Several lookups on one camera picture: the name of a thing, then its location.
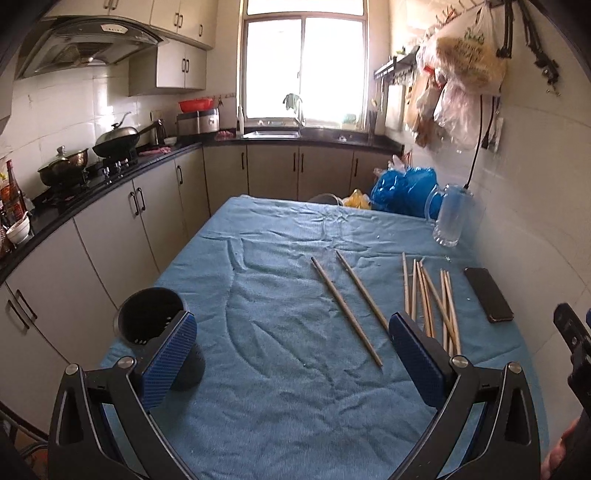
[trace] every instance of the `wooden chopstick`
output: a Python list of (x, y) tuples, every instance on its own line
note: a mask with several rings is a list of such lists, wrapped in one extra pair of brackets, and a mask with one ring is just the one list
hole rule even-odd
[(343, 310), (345, 317), (347, 318), (349, 323), (353, 326), (355, 332), (357, 332), (357, 335), (359, 335), (359, 338), (361, 338), (361, 341), (365, 345), (365, 348), (368, 350), (369, 354), (374, 359), (377, 366), (382, 368), (382, 366), (384, 364), (382, 363), (381, 358), (379, 357), (378, 353), (374, 350), (374, 347), (372, 346), (369, 339), (367, 338), (367, 336), (363, 332), (361, 325), (359, 324), (359, 322), (355, 318), (355, 315), (353, 315), (353, 312), (351, 311), (349, 306), (346, 304), (344, 298), (341, 296), (339, 291), (336, 289), (335, 285), (330, 281), (329, 276), (326, 274), (326, 272), (324, 271), (322, 266), (318, 263), (318, 260), (316, 260), (314, 257), (312, 257), (312, 264), (314, 265), (318, 274), (324, 280), (324, 283), (326, 283), (326, 286), (329, 288), (330, 292), (333, 294), (333, 297), (335, 298), (336, 303), (338, 303), (341, 310)]
[(382, 324), (382, 326), (384, 327), (386, 332), (388, 332), (388, 321), (386, 320), (386, 317), (384, 316), (382, 311), (379, 309), (378, 305), (374, 302), (374, 299), (371, 297), (371, 295), (369, 294), (369, 292), (367, 291), (367, 289), (365, 288), (363, 283), (361, 283), (361, 280), (355, 274), (355, 272), (350, 267), (350, 265), (347, 263), (347, 261), (345, 260), (343, 255), (338, 250), (335, 250), (335, 251), (336, 251), (336, 256), (339, 257), (339, 260), (343, 264), (345, 270), (347, 271), (347, 273), (349, 274), (349, 276), (351, 277), (353, 282), (355, 282), (355, 285), (357, 285), (357, 288), (361, 292), (361, 295), (363, 296), (363, 298), (365, 298), (365, 301), (367, 301), (367, 303), (369, 304), (369, 307), (375, 313), (375, 316), (378, 318), (379, 322)]
[(423, 272), (421, 271), (421, 264), (417, 263), (417, 274), (418, 274), (418, 282), (421, 287), (421, 300), (423, 304), (423, 318), (425, 320), (424, 331), (425, 335), (431, 337), (431, 327), (429, 324), (428, 318), (428, 310), (427, 310), (427, 289), (425, 287), (425, 278), (423, 277)]
[[(441, 299), (443, 301), (443, 308), (447, 310), (447, 288), (445, 283), (445, 275), (443, 270), (439, 270), (439, 282), (441, 283)], [(443, 349), (447, 352), (447, 327), (445, 323), (442, 321), (443, 324)]]
[(417, 321), (417, 259), (413, 259), (413, 295), (411, 298), (410, 318)]
[(456, 340), (457, 340), (456, 353), (458, 355), (461, 355), (462, 354), (462, 343), (460, 342), (460, 329), (457, 326), (456, 305), (455, 305), (455, 302), (453, 301), (452, 278), (449, 276), (449, 272), (446, 272), (445, 281), (446, 281), (447, 293), (449, 295), (449, 307), (450, 307), (449, 309), (452, 314), (454, 335), (456, 336)]
[(435, 297), (435, 302), (437, 303), (437, 307), (439, 307), (439, 311), (441, 312), (441, 317), (443, 318), (443, 321), (445, 322), (445, 324), (447, 326), (447, 330), (449, 332), (453, 332), (452, 341), (454, 343), (454, 347), (456, 349), (456, 352), (460, 352), (460, 347), (459, 347), (460, 340), (458, 338), (457, 332), (454, 332), (454, 330), (453, 330), (452, 321), (449, 319), (447, 312), (443, 308), (443, 303), (441, 302), (441, 298), (439, 298), (439, 294), (437, 294), (437, 289), (435, 288), (435, 285), (433, 285), (433, 281), (431, 280), (431, 277), (429, 276), (429, 272), (427, 271), (426, 268), (422, 268), (421, 270), (423, 271), (425, 280), (426, 280), (427, 284), (429, 285), (429, 288), (431, 289), (431, 293), (433, 293), (433, 296)]
[(402, 252), (402, 273), (404, 274), (404, 311), (410, 312), (410, 298), (408, 296), (408, 268), (406, 265), (406, 253)]

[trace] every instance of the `white tile wall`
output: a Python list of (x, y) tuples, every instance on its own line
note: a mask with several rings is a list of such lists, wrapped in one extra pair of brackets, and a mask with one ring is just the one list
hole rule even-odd
[[(132, 112), (124, 125), (142, 128), (150, 112), (159, 110), (167, 133), (176, 131), (179, 95), (129, 97), (129, 64), (65, 70), (14, 83), (12, 115), (0, 135), (0, 158), (13, 159), (19, 185), (33, 198), (46, 189), (37, 170), (56, 154), (56, 148), (78, 150), (92, 147), (112, 129), (123, 113)], [(147, 136), (139, 144), (146, 143)], [(97, 160), (92, 148), (89, 163)]]
[[(396, 8), (402, 2), (391, 1)], [(582, 320), (591, 307), (591, 83), (560, 33), (529, 6), (544, 47), (560, 65), (561, 96), (546, 93), (516, 20), (502, 87), (501, 144), (497, 154), (480, 151), (463, 240), (515, 312), (540, 378), (552, 444), (581, 411), (566, 383), (569, 350), (552, 319), (561, 302), (570, 303)], [(503, 26), (501, 10), (495, 11), (497, 28)], [(400, 38), (394, 30), (392, 37)], [(485, 106), (485, 118), (489, 113)], [(389, 135), (412, 145), (405, 134)], [(440, 183), (465, 183), (473, 151), (458, 152), (449, 143), (436, 152), (413, 149), (414, 164), (433, 166)]]

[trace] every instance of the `electric cord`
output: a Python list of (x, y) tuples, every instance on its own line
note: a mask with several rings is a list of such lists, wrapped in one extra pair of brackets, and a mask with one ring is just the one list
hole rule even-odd
[(492, 103), (491, 103), (491, 119), (488, 122), (488, 128), (486, 129), (486, 134), (484, 135), (484, 138), (482, 139), (482, 143), (480, 144), (480, 146), (482, 146), (482, 148), (484, 148), (484, 149), (487, 149), (488, 145), (489, 145), (489, 140), (490, 140), (490, 136), (491, 136), (492, 121), (495, 118), (495, 111), (496, 111), (496, 97), (493, 97)]
[(478, 130), (478, 143), (476, 144), (476, 151), (474, 152), (474, 160), (472, 160), (472, 168), (470, 169), (470, 176), (468, 181), (464, 185), (464, 189), (467, 190), (472, 181), (472, 174), (474, 173), (474, 166), (476, 165), (476, 159), (478, 158), (478, 152), (480, 150), (480, 141), (482, 140), (482, 95), (480, 96), (480, 129)]

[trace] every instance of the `black smartphone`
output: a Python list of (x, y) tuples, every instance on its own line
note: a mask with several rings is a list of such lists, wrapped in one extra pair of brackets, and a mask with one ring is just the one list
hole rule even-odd
[(513, 320), (511, 307), (486, 268), (469, 267), (464, 270), (464, 275), (476, 293), (489, 322), (510, 322)]

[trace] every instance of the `pot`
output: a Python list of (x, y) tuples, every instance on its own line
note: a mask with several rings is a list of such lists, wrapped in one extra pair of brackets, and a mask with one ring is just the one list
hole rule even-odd
[(63, 145), (59, 147), (56, 158), (37, 170), (43, 185), (51, 187), (57, 183), (64, 183), (70, 178), (79, 177), (86, 167), (88, 148), (73, 154), (64, 153), (65, 149)]
[(127, 112), (118, 124), (113, 124), (113, 130), (102, 134), (98, 138), (95, 146), (92, 147), (92, 150), (94, 150), (99, 157), (108, 158), (128, 152), (136, 146), (139, 138), (144, 133), (149, 132), (158, 126), (158, 121), (156, 121), (139, 132), (135, 127), (122, 127), (121, 124), (125, 120), (125, 117), (130, 113), (131, 112)]

